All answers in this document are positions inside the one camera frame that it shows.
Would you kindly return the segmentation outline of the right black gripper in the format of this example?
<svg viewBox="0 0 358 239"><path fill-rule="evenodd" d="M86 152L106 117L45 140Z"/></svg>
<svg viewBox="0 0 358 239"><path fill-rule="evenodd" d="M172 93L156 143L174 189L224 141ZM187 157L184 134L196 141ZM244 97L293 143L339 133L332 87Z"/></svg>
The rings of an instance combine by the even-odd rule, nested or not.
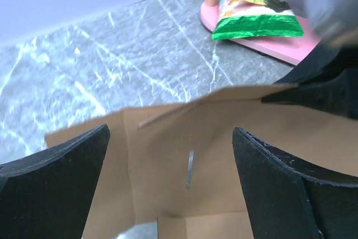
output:
<svg viewBox="0 0 358 239"><path fill-rule="evenodd" d="M295 1L289 3L297 7ZM356 119L357 0L303 0L303 5L305 18L320 42L278 80L303 86L270 94L261 102L299 105Z"/></svg>

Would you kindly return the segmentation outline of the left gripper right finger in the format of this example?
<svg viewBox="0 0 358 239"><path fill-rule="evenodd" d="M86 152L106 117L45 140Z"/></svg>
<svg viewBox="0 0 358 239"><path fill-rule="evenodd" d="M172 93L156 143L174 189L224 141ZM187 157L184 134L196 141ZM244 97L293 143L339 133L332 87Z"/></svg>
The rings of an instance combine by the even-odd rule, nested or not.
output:
<svg viewBox="0 0 358 239"><path fill-rule="evenodd" d="M276 148L242 128L233 152L254 238L357 238L357 177Z"/></svg>

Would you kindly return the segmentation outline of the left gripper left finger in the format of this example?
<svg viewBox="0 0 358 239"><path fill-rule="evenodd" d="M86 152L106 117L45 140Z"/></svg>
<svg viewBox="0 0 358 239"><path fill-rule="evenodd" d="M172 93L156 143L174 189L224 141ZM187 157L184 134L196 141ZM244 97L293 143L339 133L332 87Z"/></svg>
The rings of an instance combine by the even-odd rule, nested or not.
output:
<svg viewBox="0 0 358 239"><path fill-rule="evenodd" d="M110 131L95 127L1 165L1 238L81 238Z"/></svg>

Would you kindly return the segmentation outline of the brown cardboard box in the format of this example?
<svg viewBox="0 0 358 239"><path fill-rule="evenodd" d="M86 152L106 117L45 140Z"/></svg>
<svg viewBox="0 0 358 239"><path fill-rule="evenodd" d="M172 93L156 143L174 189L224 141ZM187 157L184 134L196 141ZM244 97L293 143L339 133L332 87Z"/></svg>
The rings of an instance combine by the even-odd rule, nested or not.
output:
<svg viewBox="0 0 358 239"><path fill-rule="evenodd" d="M84 238L115 238L158 221L167 238L251 238L232 133L357 175L357 121L263 104L285 85L227 87L188 104L127 108L45 136L48 147L105 124L110 140Z"/></svg>

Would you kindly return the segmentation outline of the pink three-tier shelf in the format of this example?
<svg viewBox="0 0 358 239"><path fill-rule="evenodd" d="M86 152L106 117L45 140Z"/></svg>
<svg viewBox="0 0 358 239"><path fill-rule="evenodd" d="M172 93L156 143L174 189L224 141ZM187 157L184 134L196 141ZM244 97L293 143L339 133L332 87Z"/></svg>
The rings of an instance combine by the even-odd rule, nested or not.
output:
<svg viewBox="0 0 358 239"><path fill-rule="evenodd" d="M200 17L213 40L230 40L299 64L319 43L294 0L204 0Z"/></svg>

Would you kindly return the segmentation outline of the green chips bag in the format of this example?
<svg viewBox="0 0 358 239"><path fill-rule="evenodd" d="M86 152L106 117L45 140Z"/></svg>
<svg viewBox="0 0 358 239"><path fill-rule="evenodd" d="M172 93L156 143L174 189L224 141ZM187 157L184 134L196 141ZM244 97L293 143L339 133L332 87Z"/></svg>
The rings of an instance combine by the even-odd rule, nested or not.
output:
<svg viewBox="0 0 358 239"><path fill-rule="evenodd" d="M214 40L304 34L287 0L219 0L218 5Z"/></svg>

